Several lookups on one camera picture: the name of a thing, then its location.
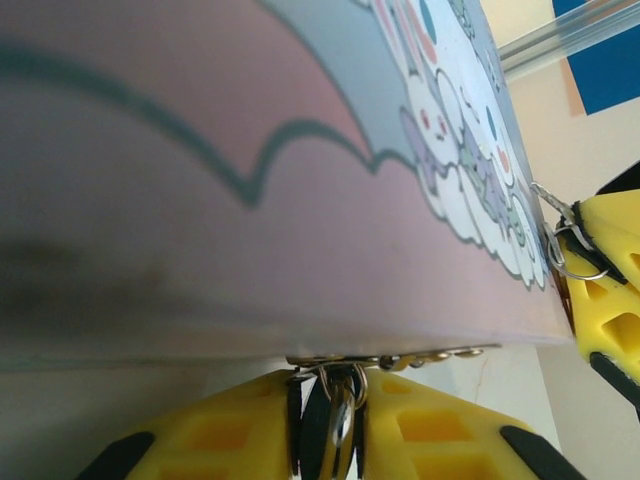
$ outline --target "cartoon illustration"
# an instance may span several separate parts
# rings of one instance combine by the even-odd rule
[[[42,2],[44,25],[47,8]],[[78,2],[78,8],[85,7]],[[416,205],[413,215],[431,215],[430,208],[463,242],[486,249],[527,288],[545,287],[548,269],[528,206],[529,180],[502,114],[508,98],[499,63],[493,45],[479,43],[482,29],[474,28],[475,14],[463,0],[342,0],[309,2],[304,8],[285,0],[256,0],[223,2],[216,9],[228,20],[216,29],[202,26],[210,60],[190,64],[184,73],[189,89],[166,80],[170,75],[163,62],[126,68],[122,58],[133,50],[130,45],[154,54],[153,32],[137,32],[100,56],[95,53],[99,43],[30,29],[40,45],[108,71],[117,81],[98,79],[90,71],[85,75],[46,50],[4,43],[0,72],[55,77],[56,85],[128,109],[184,143],[233,198],[250,208],[259,209],[270,194],[274,165],[295,141],[337,145],[371,174],[385,162],[399,163],[414,176],[426,203]],[[269,40],[251,37],[238,60],[228,55],[225,38],[237,36],[242,18],[250,18],[254,29],[247,38],[259,32]],[[336,34],[318,27],[329,23]],[[19,24],[7,20],[2,28],[12,34]],[[174,28],[182,28],[182,36],[175,33],[185,42],[180,48],[193,48],[188,41],[196,27]],[[106,25],[104,35],[111,35],[110,29]],[[347,48],[343,39],[349,35],[359,40]],[[200,45],[195,37],[193,42]],[[273,52],[289,61],[273,69],[265,60]],[[241,75],[227,74],[238,69]],[[298,88],[303,81],[304,88]],[[372,92],[384,95],[373,101]],[[202,98],[207,108],[201,108]],[[235,113],[216,115],[220,111]]]

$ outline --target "beige wall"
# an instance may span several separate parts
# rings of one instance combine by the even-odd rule
[[[498,45],[552,19],[551,0],[484,0]],[[510,85],[535,178],[567,201],[584,199],[640,159],[640,100],[571,117],[559,64]],[[554,222],[557,215],[545,214]],[[539,349],[565,456],[589,480],[638,478],[640,425],[625,400],[574,346]]]

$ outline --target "blue surface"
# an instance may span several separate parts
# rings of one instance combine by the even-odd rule
[[[553,0],[556,17],[583,0]],[[640,97],[640,27],[569,57],[587,115]]]

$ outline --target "clear plastic tube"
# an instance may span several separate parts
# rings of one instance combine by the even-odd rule
[[[593,0],[500,48],[507,81],[585,50],[640,24],[640,2]]]

